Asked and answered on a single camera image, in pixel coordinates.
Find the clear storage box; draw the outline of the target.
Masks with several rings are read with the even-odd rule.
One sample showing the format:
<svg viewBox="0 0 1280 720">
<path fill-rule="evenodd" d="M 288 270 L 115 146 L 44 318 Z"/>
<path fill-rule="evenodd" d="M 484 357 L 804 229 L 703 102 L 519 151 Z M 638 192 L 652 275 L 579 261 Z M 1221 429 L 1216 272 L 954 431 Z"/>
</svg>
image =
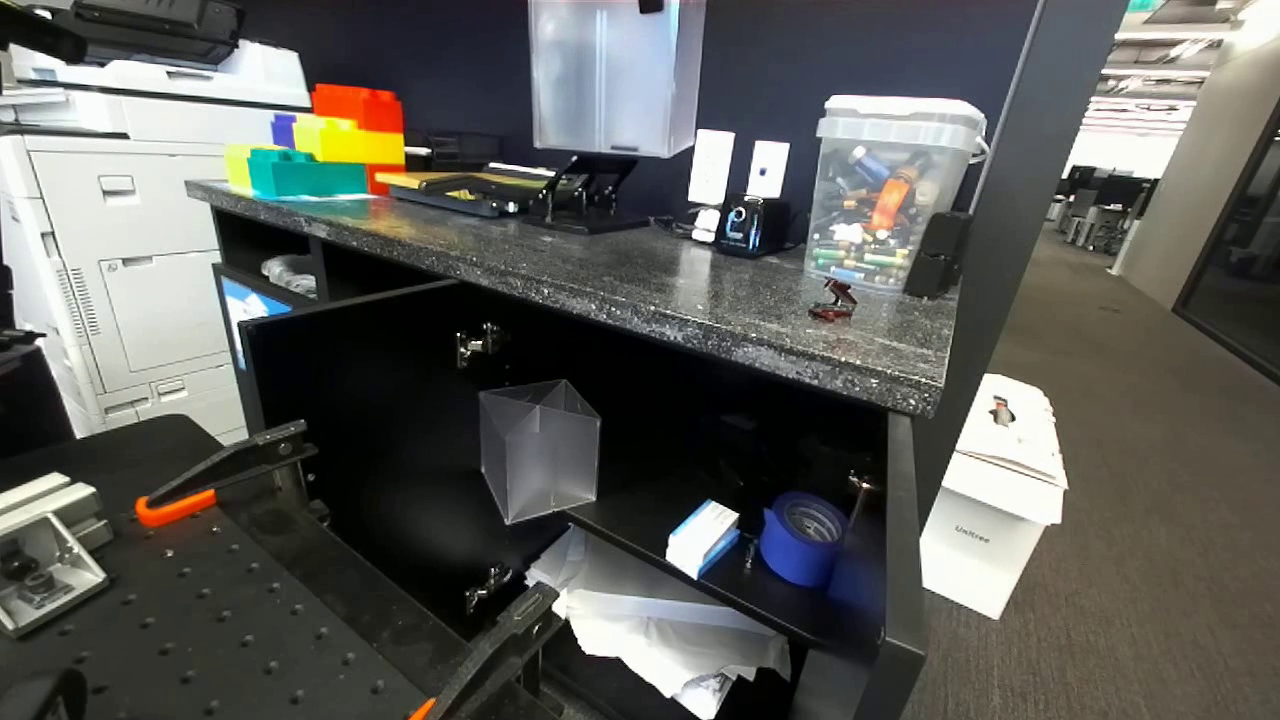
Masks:
<svg viewBox="0 0 1280 720">
<path fill-rule="evenodd" d="M 532 146 L 674 162 L 697 135 L 708 0 L 530 0 Z"/>
<path fill-rule="evenodd" d="M 481 395 L 481 475 L 503 525 L 596 500 L 601 417 L 567 381 Z"/>
</svg>

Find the metal cabinet hinge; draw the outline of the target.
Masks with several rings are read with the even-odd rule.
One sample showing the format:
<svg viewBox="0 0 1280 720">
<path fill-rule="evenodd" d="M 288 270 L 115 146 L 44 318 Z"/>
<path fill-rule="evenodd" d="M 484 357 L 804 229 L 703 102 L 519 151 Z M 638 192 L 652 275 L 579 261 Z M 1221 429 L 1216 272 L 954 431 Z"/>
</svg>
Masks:
<svg viewBox="0 0 1280 720">
<path fill-rule="evenodd" d="M 484 319 L 475 333 L 458 335 L 458 366 L 475 370 L 489 366 L 503 343 L 503 330 Z"/>
</svg>

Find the yellow storage bin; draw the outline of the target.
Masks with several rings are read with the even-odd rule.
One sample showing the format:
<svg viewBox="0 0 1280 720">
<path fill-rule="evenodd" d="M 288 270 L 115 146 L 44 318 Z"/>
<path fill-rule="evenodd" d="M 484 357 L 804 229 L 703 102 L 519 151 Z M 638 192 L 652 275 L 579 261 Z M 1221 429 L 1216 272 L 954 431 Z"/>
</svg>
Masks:
<svg viewBox="0 0 1280 720">
<path fill-rule="evenodd" d="M 311 151 L 323 165 L 405 165 L 401 131 L 374 131 L 339 118 L 300 118 L 294 126 L 294 139 L 300 151 Z"/>
</svg>

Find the black speaker with blue logo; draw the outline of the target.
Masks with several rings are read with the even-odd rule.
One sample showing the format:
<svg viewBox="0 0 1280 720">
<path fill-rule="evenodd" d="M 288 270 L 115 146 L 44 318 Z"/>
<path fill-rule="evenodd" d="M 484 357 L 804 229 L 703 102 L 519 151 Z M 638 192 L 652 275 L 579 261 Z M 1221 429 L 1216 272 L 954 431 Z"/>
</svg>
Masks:
<svg viewBox="0 0 1280 720">
<path fill-rule="evenodd" d="M 739 200 L 727 210 L 715 250 L 726 256 L 777 256 L 796 243 L 796 210 L 790 200 Z"/>
</svg>

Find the granite countertop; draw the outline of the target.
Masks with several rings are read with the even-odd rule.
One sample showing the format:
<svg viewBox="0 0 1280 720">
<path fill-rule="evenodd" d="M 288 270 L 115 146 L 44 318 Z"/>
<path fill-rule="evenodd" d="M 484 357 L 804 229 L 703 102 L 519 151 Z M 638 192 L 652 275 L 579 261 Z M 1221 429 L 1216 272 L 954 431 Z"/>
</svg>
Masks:
<svg viewBox="0 0 1280 720">
<path fill-rule="evenodd" d="M 189 195 L 889 412 L 931 417 L 949 392 L 960 293 L 862 293 L 847 319 L 812 319 L 825 284 L 799 256 L 735 261 L 661 229 L 579 236 L 401 200 L 258 200 L 216 181 Z"/>
</svg>

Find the small red black figurine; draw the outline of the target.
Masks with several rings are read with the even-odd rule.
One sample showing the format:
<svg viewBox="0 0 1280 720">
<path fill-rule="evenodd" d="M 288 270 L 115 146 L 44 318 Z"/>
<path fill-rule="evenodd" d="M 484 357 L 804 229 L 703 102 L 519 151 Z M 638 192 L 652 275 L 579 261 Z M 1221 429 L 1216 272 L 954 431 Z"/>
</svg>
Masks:
<svg viewBox="0 0 1280 720">
<path fill-rule="evenodd" d="M 825 282 L 825 300 L 812 300 L 809 305 L 809 318 L 819 319 L 819 326 L 836 326 L 836 319 L 851 319 L 857 314 L 857 298 L 851 298 L 851 282 L 840 282 L 840 275 L 827 275 Z"/>
</svg>

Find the white card left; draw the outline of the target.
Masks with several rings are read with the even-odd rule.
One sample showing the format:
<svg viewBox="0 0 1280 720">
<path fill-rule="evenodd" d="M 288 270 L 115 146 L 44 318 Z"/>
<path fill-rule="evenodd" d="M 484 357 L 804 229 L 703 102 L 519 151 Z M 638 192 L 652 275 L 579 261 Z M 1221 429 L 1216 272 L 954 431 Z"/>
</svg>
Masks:
<svg viewBox="0 0 1280 720">
<path fill-rule="evenodd" d="M 688 167 L 688 200 L 700 210 L 719 210 L 727 195 L 735 135 L 726 127 L 700 127 Z"/>
</svg>

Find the blue tape roll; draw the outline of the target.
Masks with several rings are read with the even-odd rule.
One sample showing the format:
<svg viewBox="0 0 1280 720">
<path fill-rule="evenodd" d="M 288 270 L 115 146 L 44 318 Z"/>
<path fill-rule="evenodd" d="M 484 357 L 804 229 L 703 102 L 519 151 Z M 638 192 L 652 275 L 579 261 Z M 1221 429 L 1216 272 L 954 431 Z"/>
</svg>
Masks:
<svg viewBox="0 0 1280 720">
<path fill-rule="evenodd" d="M 819 590 L 844 545 L 844 513 L 812 494 L 784 494 L 766 508 L 761 556 L 791 590 Z"/>
</svg>

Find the white card right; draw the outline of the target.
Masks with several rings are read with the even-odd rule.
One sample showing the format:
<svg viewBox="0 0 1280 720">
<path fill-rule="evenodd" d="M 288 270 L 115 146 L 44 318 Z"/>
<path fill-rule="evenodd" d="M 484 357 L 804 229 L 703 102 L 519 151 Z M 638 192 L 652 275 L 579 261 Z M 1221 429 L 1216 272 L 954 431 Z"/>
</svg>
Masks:
<svg viewBox="0 0 1280 720">
<path fill-rule="evenodd" d="M 790 176 L 790 139 L 757 139 L 751 146 L 751 165 L 747 165 L 747 200 L 781 200 L 784 195 L 784 176 Z"/>
</svg>

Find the crumpled white plastic sheet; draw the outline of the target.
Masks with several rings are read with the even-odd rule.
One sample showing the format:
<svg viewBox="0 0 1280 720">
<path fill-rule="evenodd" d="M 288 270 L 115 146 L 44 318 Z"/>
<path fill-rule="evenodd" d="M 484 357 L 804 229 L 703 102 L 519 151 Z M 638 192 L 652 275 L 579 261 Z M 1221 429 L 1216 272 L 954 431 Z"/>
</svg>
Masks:
<svg viewBox="0 0 1280 720">
<path fill-rule="evenodd" d="M 555 594 L 553 611 L 574 630 L 583 655 L 619 662 L 697 720 L 715 720 L 735 679 L 791 676 L 791 647 L 777 630 L 700 595 L 592 534 L 567 527 L 532 560 L 523 579 Z"/>
</svg>

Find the black orange clamp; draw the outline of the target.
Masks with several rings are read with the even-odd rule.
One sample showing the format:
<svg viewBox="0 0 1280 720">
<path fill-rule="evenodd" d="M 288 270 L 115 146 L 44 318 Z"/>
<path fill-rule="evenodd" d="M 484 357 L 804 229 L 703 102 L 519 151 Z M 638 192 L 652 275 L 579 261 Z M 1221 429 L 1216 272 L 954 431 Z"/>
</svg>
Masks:
<svg viewBox="0 0 1280 720">
<path fill-rule="evenodd" d="M 288 421 L 265 431 L 254 431 L 249 439 L 238 439 L 230 448 L 216 448 L 213 455 L 198 462 L 179 475 L 166 479 L 154 494 L 140 494 L 133 500 L 133 522 L 144 534 L 171 527 L 179 522 L 192 522 L 220 503 L 220 494 L 238 479 L 249 479 L 258 473 L 300 464 L 311 455 L 307 426 Z"/>
<path fill-rule="evenodd" d="M 511 684 L 523 665 L 559 630 L 555 590 L 523 590 L 489 633 L 481 633 L 465 655 L 446 674 L 440 689 L 423 695 L 409 720 L 460 720 L 468 706 L 489 700 L 498 689 Z"/>
</svg>

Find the clear tub with toys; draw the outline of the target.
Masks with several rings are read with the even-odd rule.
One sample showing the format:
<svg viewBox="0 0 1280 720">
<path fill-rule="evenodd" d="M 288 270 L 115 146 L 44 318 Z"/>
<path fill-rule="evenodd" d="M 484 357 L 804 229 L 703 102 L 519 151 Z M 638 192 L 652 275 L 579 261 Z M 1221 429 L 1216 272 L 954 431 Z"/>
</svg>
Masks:
<svg viewBox="0 0 1280 720">
<path fill-rule="evenodd" d="M 900 287 L 928 222 L 988 155 L 988 118 L 954 98 L 827 98 L 817 119 L 809 270 Z"/>
</svg>

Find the black device on counter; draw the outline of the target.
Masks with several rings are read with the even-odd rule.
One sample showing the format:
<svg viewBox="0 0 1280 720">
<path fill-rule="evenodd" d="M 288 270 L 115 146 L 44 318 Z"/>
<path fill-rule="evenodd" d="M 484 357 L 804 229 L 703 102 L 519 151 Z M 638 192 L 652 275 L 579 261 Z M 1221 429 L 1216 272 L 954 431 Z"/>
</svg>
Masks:
<svg viewBox="0 0 1280 720">
<path fill-rule="evenodd" d="M 919 236 L 906 293 L 917 300 L 943 298 L 960 282 L 966 250 L 967 250 L 967 218 L 936 213 Z"/>
</svg>

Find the black perforated work table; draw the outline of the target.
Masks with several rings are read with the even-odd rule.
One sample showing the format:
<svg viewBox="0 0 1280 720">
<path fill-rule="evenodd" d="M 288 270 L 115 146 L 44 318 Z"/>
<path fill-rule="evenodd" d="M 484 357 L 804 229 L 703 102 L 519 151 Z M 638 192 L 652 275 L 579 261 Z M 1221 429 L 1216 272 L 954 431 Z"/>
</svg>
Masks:
<svg viewBox="0 0 1280 720">
<path fill-rule="evenodd" d="M 0 484 L 66 473 L 106 498 L 108 590 L 34 635 L 0 642 L 4 689 L 72 674 L 83 720 L 409 720 L 460 635 L 271 479 L 244 503 L 140 534 L 133 500 L 213 455 L 166 417 L 0 462 Z"/>
</svg>

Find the white office printer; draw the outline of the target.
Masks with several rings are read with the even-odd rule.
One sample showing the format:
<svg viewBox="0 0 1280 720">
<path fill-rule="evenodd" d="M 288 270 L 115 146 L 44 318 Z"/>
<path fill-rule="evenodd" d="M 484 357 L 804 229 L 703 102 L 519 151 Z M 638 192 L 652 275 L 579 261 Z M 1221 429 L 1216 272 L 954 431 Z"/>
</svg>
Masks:
<svg viewBox="0 0 1280 720">
<path fill-rule="evenodd" d="M 258 42 L 216 66 L 4 49 L 4 270 L 78 438 L 154 417 L 244 438 L 220 243 L 189 183 L 220 181 L 225 147 L 260 139 L 277 111 L 307 108 L 300 55 Z"/>
</svg>

